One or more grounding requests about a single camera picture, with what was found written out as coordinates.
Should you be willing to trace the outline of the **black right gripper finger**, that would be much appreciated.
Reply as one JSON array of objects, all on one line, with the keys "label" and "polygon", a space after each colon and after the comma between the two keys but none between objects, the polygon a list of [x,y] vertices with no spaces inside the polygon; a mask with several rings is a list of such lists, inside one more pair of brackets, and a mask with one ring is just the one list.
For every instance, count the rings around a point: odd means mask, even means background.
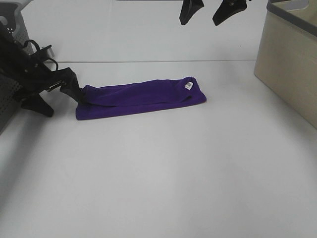
[{"label": "black right gripper finger", "polygon": [[179,15],[181,25],[186,25],[191,17],[204,6],[202,0],[183,0]]},{"label": "black right gripper finger", "polygon": [[247,9],[245,0],[223,0],[212,20],[215,26],[220,25],[228,18]]}]

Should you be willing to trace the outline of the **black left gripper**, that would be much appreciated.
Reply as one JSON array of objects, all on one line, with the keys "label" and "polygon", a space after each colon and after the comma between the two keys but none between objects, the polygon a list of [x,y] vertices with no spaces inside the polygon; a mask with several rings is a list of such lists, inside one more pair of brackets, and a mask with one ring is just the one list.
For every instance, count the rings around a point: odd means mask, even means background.
[{"label": "black left gripper", "polygon": [[40,95],[60,86],[60,92],[74,99],[78,104],[84,103],[84,94],[78,84],[76,73],[69,67],[59,69],[53,59],[52,45],[37,47],[33,54],[27,54],[21,44],[12,45],[13,79],[21,88],[13,94],[13,99],[22,101],[21,108],[52,117],[53,108]]}]

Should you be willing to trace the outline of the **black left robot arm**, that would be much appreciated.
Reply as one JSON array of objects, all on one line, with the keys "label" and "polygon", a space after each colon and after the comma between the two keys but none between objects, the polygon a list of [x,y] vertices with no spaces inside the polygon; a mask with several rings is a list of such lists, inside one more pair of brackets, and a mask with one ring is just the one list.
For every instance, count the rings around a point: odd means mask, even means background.
[{"label": "black left robot arm", "polygon": [[21,85],[13,99],[21,108],[52,117],[53,108],[43,100],[40,93],[60,88],[60,92],[85,103],[77,76],[70,68],[60,69],[57,61],[48,55],[51,45],[40,48],[34,40],[21,44],[0,25],[0,72]]}]

